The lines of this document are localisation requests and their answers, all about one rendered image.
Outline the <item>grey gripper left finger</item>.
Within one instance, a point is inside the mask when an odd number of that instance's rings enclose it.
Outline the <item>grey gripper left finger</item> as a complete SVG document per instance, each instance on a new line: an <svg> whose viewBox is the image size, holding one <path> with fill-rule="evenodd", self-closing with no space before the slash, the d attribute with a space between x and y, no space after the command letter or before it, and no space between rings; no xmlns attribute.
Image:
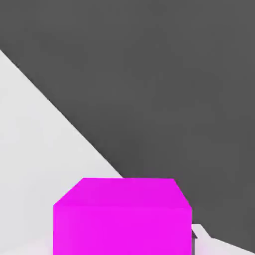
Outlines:
<svg viewBox="0 0 255 255"><path fill-rule="evenodd" d="M53 255L52 245L48 243L29 244L23 251L23 255Z"/></svg>

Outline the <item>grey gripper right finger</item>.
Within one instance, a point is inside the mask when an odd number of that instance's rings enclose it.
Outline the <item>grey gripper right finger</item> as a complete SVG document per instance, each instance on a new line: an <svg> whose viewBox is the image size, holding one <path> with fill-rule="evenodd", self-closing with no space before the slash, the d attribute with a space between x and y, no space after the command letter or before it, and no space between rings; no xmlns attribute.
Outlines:
<svg viewBox="0 0 255 255"><path fill-rule="evenodd" d="M255 255L255 253L210 237L201 224L193 224L192 232L192 255Z"/></svg>

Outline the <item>small magenta cube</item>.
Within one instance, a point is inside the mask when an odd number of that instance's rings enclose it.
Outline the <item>small magenta cube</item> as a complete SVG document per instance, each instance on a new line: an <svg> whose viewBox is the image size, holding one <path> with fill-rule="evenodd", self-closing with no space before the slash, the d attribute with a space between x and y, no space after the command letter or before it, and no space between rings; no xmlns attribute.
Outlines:
<svg viewBox="0 0 255 255"><path fill-rule="evenodd" d="M173 179L83 178L53 206L53 255L192 255Z"/></svg>

